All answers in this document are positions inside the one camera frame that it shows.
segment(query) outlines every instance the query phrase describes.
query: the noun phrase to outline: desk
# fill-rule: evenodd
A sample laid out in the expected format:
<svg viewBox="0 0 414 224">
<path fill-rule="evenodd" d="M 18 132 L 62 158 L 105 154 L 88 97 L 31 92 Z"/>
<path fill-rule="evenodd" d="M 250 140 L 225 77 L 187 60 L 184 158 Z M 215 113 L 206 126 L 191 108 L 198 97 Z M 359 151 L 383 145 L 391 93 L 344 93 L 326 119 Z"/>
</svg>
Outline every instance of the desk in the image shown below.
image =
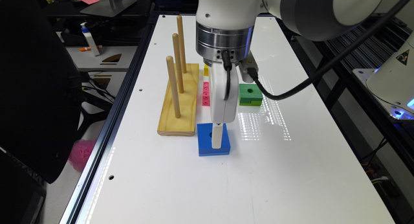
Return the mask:
<svg viewBox="0 0 414 224">
<path fill-rule="evenodd" d="M 123 18 L 131 17 L 148 17 L 152 2 L 150 0 L 136 0 L 136 3 L 121 12 L 117 17 Z M 80 11 L 86 8 L 87 5 L 74 6 L 70 1 L 68 2 L 53 2 L 47 5 L 42 13 L 47 18 L 82 18 L 82 19 L 96 19 L 99 16 L 90 16 L 81 14 Z"/>
<path fill-rule="evenodd" d="M 202 69 L 195 17 L 183 22 L 187 62 Z M 228 124 L 229 155 L 199 157 L 197 133 L 158 135 L 176 31 L 175 16 L 159 17 L 78 223 L 393 223 L 314 87 L 279 102 L 265 98 L 261 107 L 238 106 Z M 257 19 L 251 50 L 270 92 L 306 79 L 273 17 Z M 199 80 L 207 78 L 200 73 Z M 211 122 L 201 98 L 196 124 Z"/>
</svg>

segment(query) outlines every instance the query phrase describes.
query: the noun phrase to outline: floor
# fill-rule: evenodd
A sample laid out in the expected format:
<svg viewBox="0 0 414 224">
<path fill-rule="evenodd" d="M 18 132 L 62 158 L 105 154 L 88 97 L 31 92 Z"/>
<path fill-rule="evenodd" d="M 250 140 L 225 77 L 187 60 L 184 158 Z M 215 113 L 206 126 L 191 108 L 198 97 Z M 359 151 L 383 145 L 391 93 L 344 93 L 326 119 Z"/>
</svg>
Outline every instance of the floor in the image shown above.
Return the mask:
<svg viewBox="0 0 414 224">
<path fill-rule="evenodd" d="M 116 96 L 126 72 L 90 73 L 91 77 L 93 77 L 94 74 L 111 75 L 111 81 L 109 82 L 107 90 L 109 93 Z M 100 96 L 98 95 L 96 91 L 88 91 L 88 92 L 96 96 Z M 97 107 L 93 107 L 85 103 L 83 107 L 89 113 L 96 113 L 100 111 Z M 100 122 L 96 122 L 92 124 L 88 128 L 86 133 L 83 135 L 82 139 L 84 140 L 97 139 L 104 123 L 105 121 L 100 121 Z M 69 199 L 71 198 L 73 190 L 75 189 L 80 176 L 81 176 L 81 173 L 77 172 L 72 167 L 72 165 L 69 162 L 67 162 L 61 175 L 58 177 L 58 179 L 54 183 L 52 183 L 51 185 L 45 183 L 45 188 L 47 190 L 47 196 L 46 196 L 45 204 L 40 214 L 39 224 L 57 224 L 60 222 L 62 214 L 64 213 L 66 209 L 67 203 L 69 202 Z"/>
</svg>

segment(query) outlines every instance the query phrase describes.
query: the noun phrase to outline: blue light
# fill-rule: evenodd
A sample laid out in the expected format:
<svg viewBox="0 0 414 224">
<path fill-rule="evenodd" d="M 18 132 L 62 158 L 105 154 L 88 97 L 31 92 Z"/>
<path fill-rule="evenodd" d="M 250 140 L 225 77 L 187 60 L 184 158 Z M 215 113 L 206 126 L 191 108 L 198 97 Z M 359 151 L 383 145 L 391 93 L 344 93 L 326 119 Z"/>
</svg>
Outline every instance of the blue light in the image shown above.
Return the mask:
<svg viewBox="0 0 414 224">
<path fill-rule="evenodd" d="M 413 100 L 411 100 L 411 101 L 409 101 L 409 103 L 407 104 L 407 106 L 409 107 L 409 108 L 411 108 L 411 109 L 414 109 L 414 99 Z"/>
<path fill-rule="evenodd" d="M 403 111 L 401 111 L 401 112 L 400 112 L 400 114 L 396 114 L 396 115 L 395 115 L 395 117 L 400 118 L 400 117 L 402 117 L 402 116 L 403 116 L 403 114 L 404 114 L 404 112 L 403 112 Z"/>
<path fill-rule="evenodd" d="M 245 58 L 247 57 L 247 54 L 248 54 L 248 44 L 250 42 L 250 36 L 251 36 L 251 34 L 252 34 L 252 27 L 250 27 L 248 29 L 247 44 L 246 44 L 246 51 L 245 51 Z"/>
</svg>

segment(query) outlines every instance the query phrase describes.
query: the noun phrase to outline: yellow block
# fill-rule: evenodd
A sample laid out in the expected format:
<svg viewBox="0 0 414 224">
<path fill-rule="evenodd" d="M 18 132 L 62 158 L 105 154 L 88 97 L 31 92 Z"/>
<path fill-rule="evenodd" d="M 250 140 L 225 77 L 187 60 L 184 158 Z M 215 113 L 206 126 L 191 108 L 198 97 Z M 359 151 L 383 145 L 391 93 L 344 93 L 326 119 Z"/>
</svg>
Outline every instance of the yellow block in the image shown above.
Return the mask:
<svg viewBox="0 0 414 224">
<path fill-rule="evenodd" d="M 208 76 L 208 65 L 204 65 L 204 75 Z"/>
<path fill-rule="evenodd" d="M 182 94 L 179 93 L 181 117 L 175 118 L 171 87 L 168 81 L 160 122 L 158 123 L 157 132 L 159 135 L 186 137 L 194 135 L 199 64 L 188 63 L 186 64 L 186 68 L 187 73 L 182 74 L 184 92 Z"/>
</svg>

